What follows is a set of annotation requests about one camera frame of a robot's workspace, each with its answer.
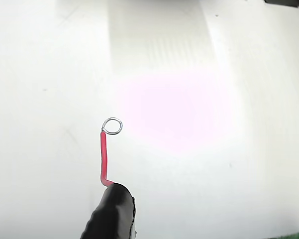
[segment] white background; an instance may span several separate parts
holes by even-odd
[[[299,8],[0,0],[0,239],[80,238],[108,117],[137,238],[299,231]]]

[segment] silver wire ring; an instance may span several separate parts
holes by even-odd
[[[116,131],[116,132],[110,132],[110,131],[108,131],[108,130],[105,128],[106,124],[107,124],[109,121],[111,121],[111,120],[114,120],[114,121],[116,121],[116,122],[119,123],[119,129],[118,129],[118,131]],[[122,123],[118,118],[108,118],[107,120],[105,120],[105,122],[103,123],[103,125],[102,125],[102,127],[101,127],[101,130],[102,130],[102,131],[104,131],[105,133],[110,134],[110,135],[118,134],[118,133],[121,132],[122,129],[123,129],[123,123]]]

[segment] red insulated wire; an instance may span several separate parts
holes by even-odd
[[[101,172],[100,181],[108,187],[114,182],[107,180],[107,148],[106,148],[106,133],[103,131],[100,133],[100,150],[101,150]]]

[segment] black object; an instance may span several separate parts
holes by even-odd
[[[285,6],[299,6],[299,0],[264,0],[266,3],[285,5]]]
[[[264,0],[266,3],[299,7],[299,0]]]
[[[81,239],[133,239],[135,214],[135,199],[129,190],[114,183],[105,190]]]

